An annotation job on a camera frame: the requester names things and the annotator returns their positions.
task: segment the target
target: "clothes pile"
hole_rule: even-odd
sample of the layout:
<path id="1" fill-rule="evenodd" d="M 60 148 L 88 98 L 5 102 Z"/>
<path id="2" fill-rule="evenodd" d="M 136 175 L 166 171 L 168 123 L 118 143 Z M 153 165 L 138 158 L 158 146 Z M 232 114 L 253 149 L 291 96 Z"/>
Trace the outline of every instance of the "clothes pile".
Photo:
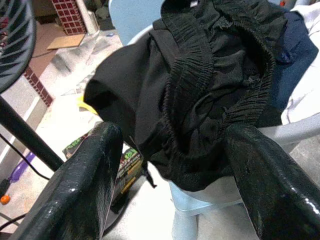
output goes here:
<path id="1" fill-rule="evenodd" d="M 165 0 L 153 30 L 101 63 L 84 101 L 164 178 L 198 191 L 233 174 L 221 143 L 231 124 L 320 112 L 320 3 L 191 2 Z"/>

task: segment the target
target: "wooden board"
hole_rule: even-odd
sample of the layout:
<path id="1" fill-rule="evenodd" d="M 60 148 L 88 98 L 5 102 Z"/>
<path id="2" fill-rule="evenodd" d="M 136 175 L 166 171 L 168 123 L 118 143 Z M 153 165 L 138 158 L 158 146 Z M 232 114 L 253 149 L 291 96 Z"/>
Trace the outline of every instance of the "wooden board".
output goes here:
<path id="1" fill-rule="evenodd" d="M 84 38 L 84 34 L 72 36 L 58 36 L 46 48 L 47 50 L 78 47 Z"/>

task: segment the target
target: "purple object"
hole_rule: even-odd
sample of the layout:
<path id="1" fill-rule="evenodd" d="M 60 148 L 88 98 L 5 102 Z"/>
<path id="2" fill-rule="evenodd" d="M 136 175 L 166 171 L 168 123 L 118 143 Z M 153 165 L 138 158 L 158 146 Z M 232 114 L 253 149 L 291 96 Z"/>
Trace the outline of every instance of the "purple object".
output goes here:
<path id="1" fill-rule="evenodd" d="M 35 155 L 32 152 L 29 152 L 25 158 L 29 163 L 31 163 L 31 161 L 35 158 Z M 25 172 L 27 167 L 28 164 L 24 160 L 22 160 L 11 173 L 11 176 L 9 177 L 10 183 L 19 181 L 21 175 Z"/>

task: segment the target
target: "white cloth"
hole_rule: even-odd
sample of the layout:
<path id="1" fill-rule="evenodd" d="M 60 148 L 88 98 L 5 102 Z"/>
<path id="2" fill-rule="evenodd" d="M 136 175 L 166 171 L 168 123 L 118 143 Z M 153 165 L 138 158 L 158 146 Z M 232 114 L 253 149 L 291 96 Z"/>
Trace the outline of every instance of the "white cloth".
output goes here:
<path id="1" fill-rule="evenodd" d="M 291 11 L 299 12 L 313 44 L 320 49 L 320 2 L 299 5 Z M 293 90 L 281 115 L 282 124 L 289 124 L 320 113 L 320 52 Z"/>

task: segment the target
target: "black metal rod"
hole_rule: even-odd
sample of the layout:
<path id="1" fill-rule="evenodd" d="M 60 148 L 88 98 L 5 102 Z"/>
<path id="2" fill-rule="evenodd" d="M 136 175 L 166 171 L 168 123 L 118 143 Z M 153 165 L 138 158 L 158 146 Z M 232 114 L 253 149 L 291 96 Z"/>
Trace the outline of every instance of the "black metal rod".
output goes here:
<path id="1" fill-rule="evenodd" d="M 53 171 L 64 163 L 1 96 L 0 124 Z"/>

